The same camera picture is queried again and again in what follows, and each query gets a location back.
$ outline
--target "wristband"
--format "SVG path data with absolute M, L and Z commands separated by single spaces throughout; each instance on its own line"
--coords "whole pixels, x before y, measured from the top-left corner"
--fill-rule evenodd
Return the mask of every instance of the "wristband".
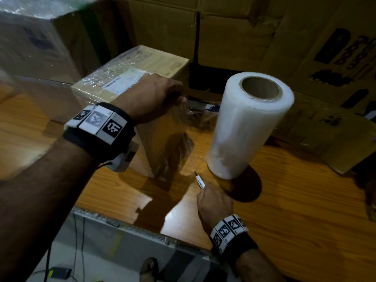
M 127 113 L 109 103 L 87 106 L 64 126 L 63 138 L 86 150 L 98 162 L 125 152 L 136 135 Z
M 218 247 L 219 253 L 230 265 L 234 265 L 244 252 L 258 248 L 247 231 L 247 227 L 238 215 L 223 219 L 213 228 L 210 237 Z

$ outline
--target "stretch film roll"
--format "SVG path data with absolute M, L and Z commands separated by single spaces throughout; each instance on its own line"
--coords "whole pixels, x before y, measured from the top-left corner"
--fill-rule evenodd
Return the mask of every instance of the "stretch film roll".
M 228 79 L 207 162 L 220 178 L 238 177 L 294 103 L 282 81 L 242 72 Z

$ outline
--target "person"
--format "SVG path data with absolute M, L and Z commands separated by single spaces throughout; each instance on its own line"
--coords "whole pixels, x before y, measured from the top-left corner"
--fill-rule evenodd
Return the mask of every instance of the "person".
M 179 81 L 146 74 L 111 104 L 137 125 L 185 102 L 182 90 Z M 100 163 L 62 137 L 0 188 L 0 281 L 27 280 Z M 231 198 L 210 184 L 197 195 L 197 207 L 210 229 L 233 214 Z M 242 253 L 234 267 L 244 281 L 283 281 L 278 269 L 257 248 Z

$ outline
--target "wooden table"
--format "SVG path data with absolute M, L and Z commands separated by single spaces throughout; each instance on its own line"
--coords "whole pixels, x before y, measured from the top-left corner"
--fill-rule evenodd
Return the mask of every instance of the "wooden table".
M 61 124 L 6 89 L 0 93 L 0 117 L 1 179 L 30 165 L 62 133 Z M 195 147 L 172 183 L 102 168 L 78 205 L 210 249 L 197 215 L 197 171 L 248 201 L 234 201 L 235 213 L 285 275 L 302 281 L 376 280 L 376 224 L 368 221 L 364 194 L 352 178 L 336 174 L 313 155 L 272 141 L 252 161 L 255 172 L 250 169 L 237 182 L 217 180 L 205 161 L 211 133 L 189 128 L 188 134 Z

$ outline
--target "roll opening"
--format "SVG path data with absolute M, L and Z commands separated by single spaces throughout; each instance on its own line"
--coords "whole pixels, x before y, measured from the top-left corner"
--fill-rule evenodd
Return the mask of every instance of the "roll opening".
M 280 87 L 275 82 L 261 77 L 246 77 L 241 81 L 240 87 L 247 94 L 259 99 L 271 100 L 282 94 Z

